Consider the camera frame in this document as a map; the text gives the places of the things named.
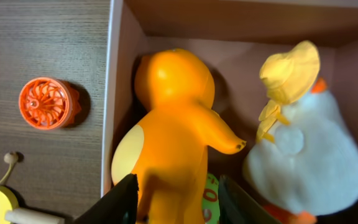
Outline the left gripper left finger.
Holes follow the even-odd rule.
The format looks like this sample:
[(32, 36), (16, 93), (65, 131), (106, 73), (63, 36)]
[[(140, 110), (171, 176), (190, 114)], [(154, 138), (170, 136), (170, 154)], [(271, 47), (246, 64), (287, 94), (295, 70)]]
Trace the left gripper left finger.
[(135, 224), (139, 198), (135, 174), (126, 175), (74, 224)]

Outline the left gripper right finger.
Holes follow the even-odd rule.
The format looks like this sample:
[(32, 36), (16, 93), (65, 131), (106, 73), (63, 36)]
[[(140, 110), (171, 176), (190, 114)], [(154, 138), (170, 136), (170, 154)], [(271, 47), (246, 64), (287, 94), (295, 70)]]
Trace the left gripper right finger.
[(218, 199), (220, 224), (280, 224), (226, 175), (219, 178)]

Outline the green patterned ball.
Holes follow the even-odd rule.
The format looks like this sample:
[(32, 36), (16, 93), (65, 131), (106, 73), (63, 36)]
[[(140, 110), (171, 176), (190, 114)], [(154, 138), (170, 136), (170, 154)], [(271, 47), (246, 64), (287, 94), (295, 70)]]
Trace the green patterned ball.
[(219, 223), (218, 187), (218, 179), (213, 174), (208, 173), (202, 199), (202, 213), (205, 224)]

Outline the orange dinosaur figure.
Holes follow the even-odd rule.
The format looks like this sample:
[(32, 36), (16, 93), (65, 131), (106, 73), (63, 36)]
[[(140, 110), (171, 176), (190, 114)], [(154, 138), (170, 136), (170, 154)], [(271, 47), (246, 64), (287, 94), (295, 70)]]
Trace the orange dinosaur figure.
[(146, 114), (117, 145), (112, 181), (137, 177), (137, 223), (203, 223), (208, 148), (236, 154), (246, 146), (213, 110), (209, 68), (184, 49), (144, 55), (134, 90)]

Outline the white plush duck yellow hat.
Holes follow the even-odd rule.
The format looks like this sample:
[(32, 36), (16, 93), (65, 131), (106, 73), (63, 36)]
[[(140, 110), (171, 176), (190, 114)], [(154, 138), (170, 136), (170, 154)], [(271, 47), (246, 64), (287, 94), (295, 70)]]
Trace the white plush duck yellow hat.
[(320, 66), (317, 46), (304, 40), (259, 73), (268, 102), (243, 175), (282, 223), (316, 223), (358, 201), (358, 145)]

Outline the orange round wheel toy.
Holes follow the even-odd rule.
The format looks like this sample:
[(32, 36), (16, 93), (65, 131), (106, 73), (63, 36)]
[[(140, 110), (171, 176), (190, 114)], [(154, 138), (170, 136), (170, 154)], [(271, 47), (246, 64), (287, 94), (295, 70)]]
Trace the orange round wheel toy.
[(81, 111), (80, 94), (69, 82), (38, 77), (27, 82), (19, 94), (19, 111), (33, 128), (64, 128)]

